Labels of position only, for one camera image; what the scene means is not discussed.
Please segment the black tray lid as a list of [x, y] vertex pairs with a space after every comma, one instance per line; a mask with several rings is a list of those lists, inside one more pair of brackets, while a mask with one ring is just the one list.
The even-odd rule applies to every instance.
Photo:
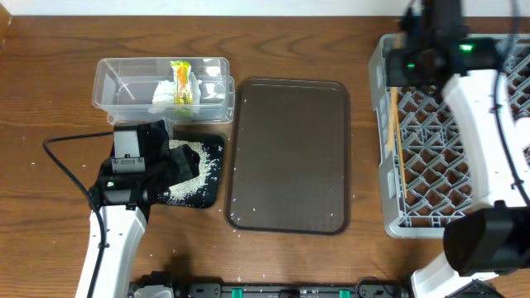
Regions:
[[199, 175], [173, 185], [159, 196], [160, 203], [197, 209], [208, 209], [217, 198], [224, 157], [224, 139], [220, 135], [174, 131], [170, 149], [188, 145], [199, 154]]

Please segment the wooden chopstick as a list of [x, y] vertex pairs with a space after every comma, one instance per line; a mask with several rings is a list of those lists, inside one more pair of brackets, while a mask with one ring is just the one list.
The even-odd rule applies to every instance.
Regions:
[[407, 198], [407, 182], [406, 182], [406, 176], [405, 176], [405, 167], [403, 163], [403, 154], [402, 154], [402, 135], [401, 135], [401, 129], [400, 129], [400, 122], [399, 122], [399, 116], [398, 116], [398, 93], [392, 95], [392, 101], [394, 104], [394, 122], [395, 122], [395, 129], [396, 129], [396, 136], [397, 136], [397, 152], [399, 155], [399, 164], [400, 164], [400, 170], [401, 170], [401, 176], [402, 176], [402, 188], [403, 188], [403, 198]]
[[[397, 33], [395, 37], [393, 38], [393, 46], [395, 49], [400, 49], [402, 47], [402, 38], [403, 34]], [[398, 129], [398, 87], [391, 87], [390, 88], [390, 109], [388, 112], [388, 127], [389, 127], [389, 134], [388, 134], [388, 145], [387, 149], [389, 151], [392, 151], [394, 148], [394, 138], [396, 131]]]

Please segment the white tissue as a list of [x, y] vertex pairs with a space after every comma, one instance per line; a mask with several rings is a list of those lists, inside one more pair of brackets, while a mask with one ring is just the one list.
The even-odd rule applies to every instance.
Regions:
[[[193, 73], [191, 73], [190, 84], [192, 92], [192, 104], [191, 111], [198, 113], [200, 111], [200, 80], [198, 80]], [[152, 106], [148, 109], [149, 113], [161, 113], [164, 108], [169, 108], [173, 103], [175, 84], [169, 80], [163, 80], [158, 82], [158, 86], [152, 97]]]

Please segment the yellow green snack wrapper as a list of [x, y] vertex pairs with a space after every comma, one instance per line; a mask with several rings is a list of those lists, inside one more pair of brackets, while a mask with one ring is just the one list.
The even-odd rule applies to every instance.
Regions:
[[174, 102], [175, 104], [192, 104], [192, 91], [190, 82], [191, 64], [185, 60], [171, 62], [174, 77]]

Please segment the pink plastic cup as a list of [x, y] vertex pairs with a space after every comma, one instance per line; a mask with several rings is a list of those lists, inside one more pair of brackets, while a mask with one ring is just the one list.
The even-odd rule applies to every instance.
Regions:
[[516, 139], [523, 150], [530, 147], [530, 117], [518, 118], [514, 121]]

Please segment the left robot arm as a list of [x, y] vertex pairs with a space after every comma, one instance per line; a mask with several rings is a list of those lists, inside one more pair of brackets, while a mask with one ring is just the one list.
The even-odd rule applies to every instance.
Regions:
[[170, 148], [164, 121], [116, 126], [111, 134], [111, 153], [88, 191], [93, 208], [78, 297], [127, 296], [152, 205], [199, 174], [199, 154]]

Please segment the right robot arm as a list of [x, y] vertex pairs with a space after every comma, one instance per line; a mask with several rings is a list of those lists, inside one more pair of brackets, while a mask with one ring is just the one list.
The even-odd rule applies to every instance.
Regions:
[[443, 250], [410, 275], [410, 297], [452, 297], [529, 266], [529, 167], [508, 102], [504, 47], [470, 36], [458, 1], [411, 1], [388, 52], [389, 87], [435, 86], [453, 114], [472, 181], [472, 212], [450, 222]]

